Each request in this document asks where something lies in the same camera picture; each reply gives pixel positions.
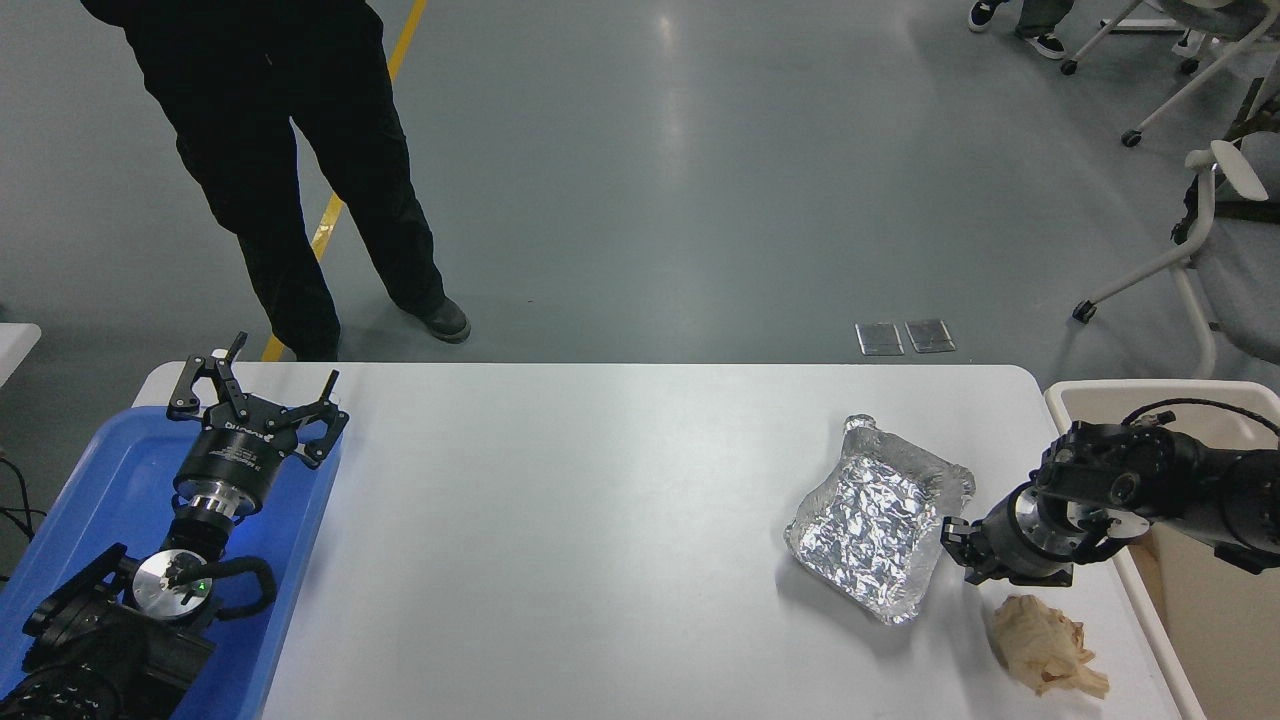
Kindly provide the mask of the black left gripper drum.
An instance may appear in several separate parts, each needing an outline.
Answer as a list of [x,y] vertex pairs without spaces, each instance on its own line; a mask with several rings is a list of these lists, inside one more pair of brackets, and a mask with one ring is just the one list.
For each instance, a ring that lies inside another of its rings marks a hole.
[[177,493],[193,498],[221,483],[238,491],[244,503],[262,503],[297,445],[296,427],[285,423],[285,407],[265,398],[250,398],[244,415],[229,402],[206,407],[201,430],[175,475]]

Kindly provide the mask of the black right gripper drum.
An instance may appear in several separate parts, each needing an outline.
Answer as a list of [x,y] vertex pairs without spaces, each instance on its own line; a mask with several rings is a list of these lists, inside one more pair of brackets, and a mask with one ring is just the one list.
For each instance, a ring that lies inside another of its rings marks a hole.
[[993,559],[992,579],[1005,579],[1011,583],[1027,583],[1033,577],[1033,557],[1027,556],[1027,544],[1021,538],[1015,514],[1016,501],[1000,501],[988,515],[974,524],[972,543],[979,550],[979,556]]

